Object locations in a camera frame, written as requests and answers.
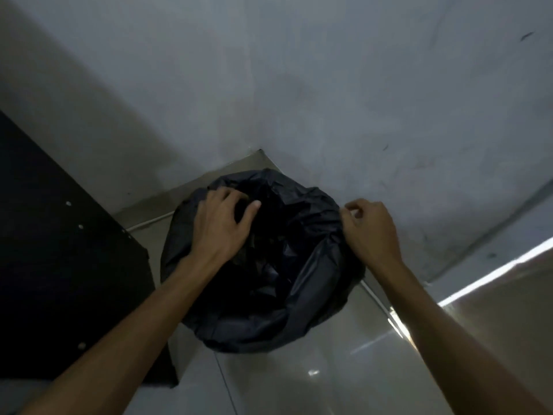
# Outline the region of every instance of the hand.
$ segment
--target hand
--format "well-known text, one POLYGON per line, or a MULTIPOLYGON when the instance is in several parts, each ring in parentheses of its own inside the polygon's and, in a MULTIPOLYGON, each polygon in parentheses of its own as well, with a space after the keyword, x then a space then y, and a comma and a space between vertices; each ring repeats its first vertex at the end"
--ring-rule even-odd
POLYGON ((358 199, 340 214, 347 243, 373 274, 402 262, 395 224, 383 203, 358 199))
POLYGON ((234 220, 234 207, 248 196, 232 188, 209 191, 198 204, 190 255, 215 263, 218 268, 234 257, 249 235, 261 202, 253 201, 245 209, 240 223, 234 220))

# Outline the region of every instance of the crumpled plastic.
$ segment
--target crumpled plastic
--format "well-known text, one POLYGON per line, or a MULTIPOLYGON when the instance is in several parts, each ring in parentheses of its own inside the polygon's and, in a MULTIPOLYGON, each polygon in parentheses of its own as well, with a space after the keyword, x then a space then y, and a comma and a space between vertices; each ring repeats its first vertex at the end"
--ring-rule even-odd
POLYGON ((165 241, 162 281, 190 253, 198 203, 208 190, 244 192, 262 206, 245 245, 205 287, 183 319, 219 352, 267 352, 292 342, 338 313, 364 265, 346 244, 339 207, 318 188, 304 188, 272 169, 218 178, 175 211, 165 241))

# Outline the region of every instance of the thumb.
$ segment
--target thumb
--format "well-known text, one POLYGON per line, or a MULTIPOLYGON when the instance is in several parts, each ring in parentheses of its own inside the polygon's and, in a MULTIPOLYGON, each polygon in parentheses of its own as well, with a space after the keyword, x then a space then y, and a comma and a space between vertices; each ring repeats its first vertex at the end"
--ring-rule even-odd
POLYGON ((344 226, 344 232, 348 233, 355 227, 355 222, 351 212, 346 208, 340 209, 340 217, 342 219, 342 225, 344 226))
POLYGON ((253 201, 245 209, 244 215, 242 216, 240 223, 238 223, 238 228, 246 236, 249 234, 249 229, 252 227, 253 219, 257 215, 257 212, 259 211, 260 207, 261 207, 261 201, 253 201))

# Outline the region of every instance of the person's left arm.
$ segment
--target person's left arm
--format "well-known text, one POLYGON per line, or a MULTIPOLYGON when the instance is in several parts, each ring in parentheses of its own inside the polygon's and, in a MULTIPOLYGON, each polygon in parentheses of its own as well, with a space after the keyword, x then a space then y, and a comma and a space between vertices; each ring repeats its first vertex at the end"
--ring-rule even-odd
POLYGON ((260 202, 240 223, 234 207, 244 194, 219 188, 200 202, 190 255, 134 312, 27 405, 23 415, 121 414, 165 343, 220 267, 242 247, 260 202))

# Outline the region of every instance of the person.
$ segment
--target person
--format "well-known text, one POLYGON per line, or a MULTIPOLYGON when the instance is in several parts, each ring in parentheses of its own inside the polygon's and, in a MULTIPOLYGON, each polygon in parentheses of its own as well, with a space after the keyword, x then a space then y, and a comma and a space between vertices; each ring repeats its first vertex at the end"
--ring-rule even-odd
MULTIPOLYGON (((123 413, 194 300, 245 243, 261 203, 236 223, 243 197, 231 188, 210 191, 198 206, 191 253, 175 272, 22 414, 123 413)), ((551 414, 425 292, 402 261, 382 203, 358 199, 340 212, 347 243, 382 285, 455 414, 551 414)))

